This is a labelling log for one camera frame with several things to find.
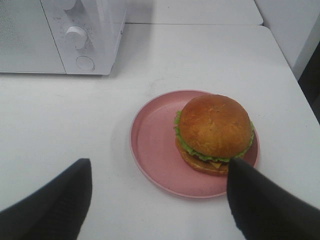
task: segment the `lettuce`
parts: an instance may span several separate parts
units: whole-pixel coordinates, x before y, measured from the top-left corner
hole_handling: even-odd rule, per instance
[[[180,144],[181,144],[181,146],[190,154],[190,155],[196,155],[196,156],[198,156],[198,158],[199,159],[201,159],[202,161],[208,161],[208,160],[211,160],[211,161],[213,161],[213,162],[224,162],[224,163],[228,163],[229,161],[230,161],[230,158],[224,158],[224,157],[214,157],[214,156],[207,156],[207,155],[204,155],[204,154],[202,154],[202,153],[200,153],[200,152],[197,152],[196,150],[194,150],[194,149],[192,149],[190,146],[188,146],[187,144],[186,144],[186,142],[184,141],[184,139],[181,137],[181,135],[180,135],[180,129],[179,129],[179,127],[177,126],[178,124],[179,124],[179,122],[180,122],[180,115],[181,115],[181,111],[177,111],[176,112],[176,116],[175,116],[175,118],[174,118],[174,124],[176,125],[175,127],[174,127],[174,130],[175,130],[175,135],[176,135],[176,137],[178,138],[178,140],[179,140],[179,142],[180,142]],[[248,147],[244,150],[244,151],[242,151],[242,152],[240,152],[240,153],[238,153],[237,155],[235,155],[234,157],[236,157],[236,158],[241,158],[241,157],[243,157],[244,155],[245,155],[245,153],[248,151],[248,149],[251,147],[251,145],[252,145],[252,142],[253,142],[253,140],[254,140],[254,129],[255,129],[255,127],[254,127],[254,124],[252,123],[252,122],[250,122],[251,123],[251,130],[252,130],[252,132],[251,132],[251,138],[250,138],[250,141],[249,141],[249,145],[248,145]]]

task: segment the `bottom bun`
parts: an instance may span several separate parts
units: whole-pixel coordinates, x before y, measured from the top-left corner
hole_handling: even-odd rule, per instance
[[[202,172],[204,174],[209,174],[213,176],[226,176],[228,175],[228,165],[220,165],[219,168],[216,168],[212,164],[202,161],[200,159],[197,159],[193,156],[191,156],[180,144],[179,139],[175,138],[175,145],[178,148],[181,157],[183,160],[189,164],[194,170],[197,170],[199,172]]]

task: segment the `microwave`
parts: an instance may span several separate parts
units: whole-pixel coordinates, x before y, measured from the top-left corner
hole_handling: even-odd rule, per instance
[[[0,0],[0,72],[109,75],[127,0]]]

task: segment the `white table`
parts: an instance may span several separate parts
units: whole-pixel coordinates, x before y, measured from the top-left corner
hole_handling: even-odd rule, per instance
[[[131,155],[138,110],[181,89],[240,102],[259,135],[257,169],[320,208],[320,127],[267,28],[128,24],[110,76],[0,75],[0,210],[90,158],[79,240],[243,240],[225,195],[171,195]]]
[[[127,23],[262,25],[254,0],[128,0]]]

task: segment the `cheese slice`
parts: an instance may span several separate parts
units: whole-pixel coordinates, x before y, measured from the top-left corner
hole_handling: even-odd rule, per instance
[[[221,166],[221,162],[213,162],[213,161],[210,161],[210,164],[213,165],[216,169],[220,168]]]

